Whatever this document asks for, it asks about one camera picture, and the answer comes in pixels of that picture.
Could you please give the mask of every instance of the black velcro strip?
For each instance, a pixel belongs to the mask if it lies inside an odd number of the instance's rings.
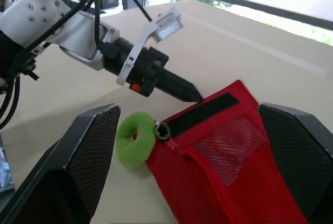
[[[168,121],[171,136],[175,138],[196,124],[201,123],[238,103],[239,101],[229,93],[223,94],[213,100],[203,103],[202,105],[197,106],[192,110]]]

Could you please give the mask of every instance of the beige table surface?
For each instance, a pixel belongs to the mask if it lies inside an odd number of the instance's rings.
[[[313,113],[333,131],[333,47],[196,1],[148,7],[152,17],[177,7],[185,27],[155,48],[170,56],[166,68],[193,82],[204,97],[242,80],[258,101]],[[102,17],[135,41],[147,23],[138,9]],[[37,82],[22,78],[18,111],[3,130],[18,187],[43,152],[73,119],[93,107],[119,102],[120,120],[143,110],[163,120],[190,106],[154,91],[145,98],[50,46],[37,59]],[[153,176],[131,172],[114,155],[92,223],[175,223]]]

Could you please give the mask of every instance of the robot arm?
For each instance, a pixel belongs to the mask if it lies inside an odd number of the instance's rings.
[[[68,56],[95,70],[106,69],[118,75],[118,84],[128,82],[130,89],[146,97],[157,87],[183,101],[202,100],[193,84],[164,69],[168,61],[166,55],[144,47],[148,38],[154,37],[159,42],[182,28],[176,9],[152,20],[135,45],[121,38],[117,29],[104,22],[99,24],[100,42],[96,45],[94,16],[77,11],[30,51],[32,43],[59,21],[63,22],[62,18],[70,12],[62,0],[6,0],[5,11],[0,14],[1,91],[6,90],[9,73],[14,72],[16,76],[23,73],[38,79],[33,73],[35,57],[43,53],[47,45],[57,44]],[[28,58],[16,67],[13,57],[22,51],[28,52]]]

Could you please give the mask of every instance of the black padded block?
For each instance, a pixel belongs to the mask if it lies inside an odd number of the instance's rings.
[[[0,213],[0,223],[89,223],[109,172],[119,115],[111,104],[77,116]]]
[[[305,218],[333,223],[333,135],[313,115],[261,103],[277,167]]]

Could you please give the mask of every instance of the zipper pull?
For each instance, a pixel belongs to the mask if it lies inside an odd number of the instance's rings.
[[[166,145],[168,145],[176,154],[178,155],[184,155],[184,152],[182,151],[181,148],[179,148],[179,146],[177,145],[177,143],[175,142],[174,139],[172,139],[169,136],[169,139],[167,141],[164,142]]]

